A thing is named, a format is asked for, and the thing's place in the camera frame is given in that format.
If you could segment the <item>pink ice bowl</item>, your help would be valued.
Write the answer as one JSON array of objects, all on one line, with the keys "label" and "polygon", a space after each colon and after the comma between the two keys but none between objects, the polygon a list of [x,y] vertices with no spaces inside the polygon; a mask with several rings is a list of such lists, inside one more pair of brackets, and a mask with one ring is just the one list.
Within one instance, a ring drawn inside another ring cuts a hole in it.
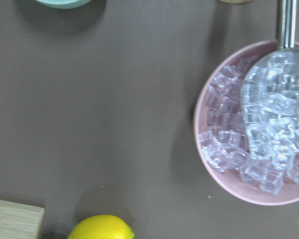
[{"label": "pink ice bowl", "polygon": [[246,184],[242,182],[237,173],[235,173],[234,171],[225,171],[223,173],[219,173],[212,167],[210,167],[210,165],[207,163],[205,159],[205,154],[200,149],[198,137],[207,129],[206,114],[208,109],[205,104],[209,98],[208,87],[211,84],[213,78],[217,75],[217,73],[219,73],[226,64],[237,64],[240,59],[247,56],[264,56],[265,54],[273,51],[275,47],[276,42],[274,40],[260,41],[248,45],[227,57],[223,62],[221,62],[218,65],[218,67],[212,72],[210,77],[207,79],[204,87],[200,92],[193,113],[193,132],[196,147],[201,161],[208,173],[210,174],[210,176],[220,187],[222,187],[231,195],[248,203],[262,206],[281,206],[298,202],[299,184],[287,183],[284,185],[280,193],[275,196],[260,190],[254,184]]}]

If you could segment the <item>upper yellow lemon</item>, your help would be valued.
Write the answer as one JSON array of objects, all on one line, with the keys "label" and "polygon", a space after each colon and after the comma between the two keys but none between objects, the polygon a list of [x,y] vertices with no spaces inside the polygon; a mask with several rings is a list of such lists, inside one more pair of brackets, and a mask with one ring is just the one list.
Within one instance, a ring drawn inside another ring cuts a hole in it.
[{"label": "upper yellow lemon", "polygon": [[132,228],[113,215],[96,215],[82,220],[72,230],[68,239],[133,239]]}]

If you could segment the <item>wooden cutting board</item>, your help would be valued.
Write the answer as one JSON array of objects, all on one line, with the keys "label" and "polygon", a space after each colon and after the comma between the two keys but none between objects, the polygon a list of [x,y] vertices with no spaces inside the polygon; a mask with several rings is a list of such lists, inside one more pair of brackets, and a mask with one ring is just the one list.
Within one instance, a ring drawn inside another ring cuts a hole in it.
[{"label": "wooden cutting board", "polygon": [[37,239],[45,209],[0,200],[0,239]]}]

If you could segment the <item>mint green bowl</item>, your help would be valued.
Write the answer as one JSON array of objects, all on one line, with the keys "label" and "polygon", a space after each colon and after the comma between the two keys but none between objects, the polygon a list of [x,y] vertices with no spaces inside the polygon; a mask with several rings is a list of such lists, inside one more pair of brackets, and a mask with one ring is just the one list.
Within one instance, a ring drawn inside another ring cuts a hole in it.
[{"label": "mint green bowl", "polygon": [[91,2],[91,0],[36,0],[36,1],[45,6],[49,6],[56,9],[78,8]]}]

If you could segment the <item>metal ice scoop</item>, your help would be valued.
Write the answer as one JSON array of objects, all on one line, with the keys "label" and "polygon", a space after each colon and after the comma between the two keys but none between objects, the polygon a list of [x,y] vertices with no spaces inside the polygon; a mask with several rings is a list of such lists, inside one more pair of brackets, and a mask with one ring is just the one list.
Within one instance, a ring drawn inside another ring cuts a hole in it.
[{"label": "metal ice scoop", "polygon": [[276,49],[246,73],[241,106],[250,150],[299,152],[299,48],[295,46],[297,1],[280,0]]}]

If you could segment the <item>wooden cup tree stand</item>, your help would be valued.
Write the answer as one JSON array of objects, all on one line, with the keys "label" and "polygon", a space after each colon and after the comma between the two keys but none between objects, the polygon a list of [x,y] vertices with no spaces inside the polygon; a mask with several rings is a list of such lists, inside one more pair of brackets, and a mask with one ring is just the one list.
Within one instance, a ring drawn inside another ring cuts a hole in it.
[{"label": "wooden cup tree stand", "polygon": [[227,4],[245,4],[253,0],[219,0],[219,1]]}]

